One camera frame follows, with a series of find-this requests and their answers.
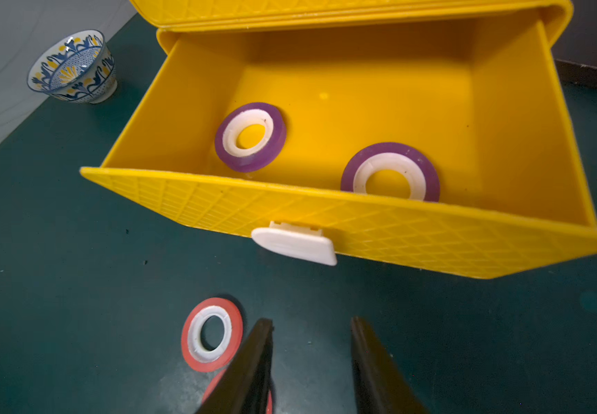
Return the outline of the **purple tape roll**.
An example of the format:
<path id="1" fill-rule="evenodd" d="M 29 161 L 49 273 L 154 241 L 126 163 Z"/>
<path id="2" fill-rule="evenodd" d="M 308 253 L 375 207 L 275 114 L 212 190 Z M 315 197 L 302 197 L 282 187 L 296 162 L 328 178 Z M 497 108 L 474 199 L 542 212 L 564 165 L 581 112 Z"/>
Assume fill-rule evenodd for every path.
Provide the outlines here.
<path id="1" fill-rule="evenodd" d="M 340 189 L 425 202 L 441 198 L 434 164 L 416 148 L 399 142 L 376 143 L 360 150 L 344 168 Z"/>
<path id="2" fill-rule="evenodd" d="M 214 140 L 215 152 L 231 170 L 252 173 L 276 160 L 286 137 L 286 121 L 278 107 L 248 103 L 221 123 Z"/>

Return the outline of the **yellow plastic drawer cabinet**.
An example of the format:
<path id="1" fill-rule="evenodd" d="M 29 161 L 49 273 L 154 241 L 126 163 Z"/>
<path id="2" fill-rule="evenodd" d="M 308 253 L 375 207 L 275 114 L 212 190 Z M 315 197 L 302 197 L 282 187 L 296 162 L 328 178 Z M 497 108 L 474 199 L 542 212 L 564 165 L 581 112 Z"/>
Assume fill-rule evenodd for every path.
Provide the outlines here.
<path id="1" fill-rule="evenodd" d="M 494 279 L 597 254 L 552 46 L 569 1 L 137 1 L 167 53 L 89 181 L 186 227 L 336 264 Z M 217 130 L 278 107 L 280 155 L 220 161 Z M 436 167 L 438 202 L 340 189 L 365 147 Z"/>

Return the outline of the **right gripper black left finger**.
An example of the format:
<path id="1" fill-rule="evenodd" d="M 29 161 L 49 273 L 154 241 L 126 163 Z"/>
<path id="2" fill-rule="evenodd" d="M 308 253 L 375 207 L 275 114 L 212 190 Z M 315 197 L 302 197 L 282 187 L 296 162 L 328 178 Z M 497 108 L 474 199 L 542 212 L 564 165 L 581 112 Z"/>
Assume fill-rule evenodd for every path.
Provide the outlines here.
<path id="1" fill-rule="evenodd" d="M 266 413 L 271 384 L 273 323 L 260 318 L 197 413 Z"/>

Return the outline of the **blue yellow patterned plate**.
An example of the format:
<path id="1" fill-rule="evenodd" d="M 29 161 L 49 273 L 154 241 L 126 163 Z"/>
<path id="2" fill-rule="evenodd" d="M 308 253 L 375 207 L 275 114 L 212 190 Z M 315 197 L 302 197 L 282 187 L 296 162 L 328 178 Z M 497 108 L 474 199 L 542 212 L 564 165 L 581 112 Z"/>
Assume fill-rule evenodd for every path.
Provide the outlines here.
<path id="1" fill-rule="evenodd" d="M 29 69 L 27 87 L 63 102 L 96 105 L 117 90 L 117 67 L 105 35 L 86 29 L 65 37 Z"/>

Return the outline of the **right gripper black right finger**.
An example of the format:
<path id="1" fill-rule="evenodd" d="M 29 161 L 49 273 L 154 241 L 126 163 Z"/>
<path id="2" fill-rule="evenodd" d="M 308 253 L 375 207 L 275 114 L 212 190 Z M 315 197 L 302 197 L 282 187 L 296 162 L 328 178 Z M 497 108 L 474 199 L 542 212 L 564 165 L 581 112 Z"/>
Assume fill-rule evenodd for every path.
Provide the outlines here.
<path id="1" fill-rule="evenodd" d="M 351 354 L 358 413 L 427 413 L 372 325 L 351 320 Z"/>

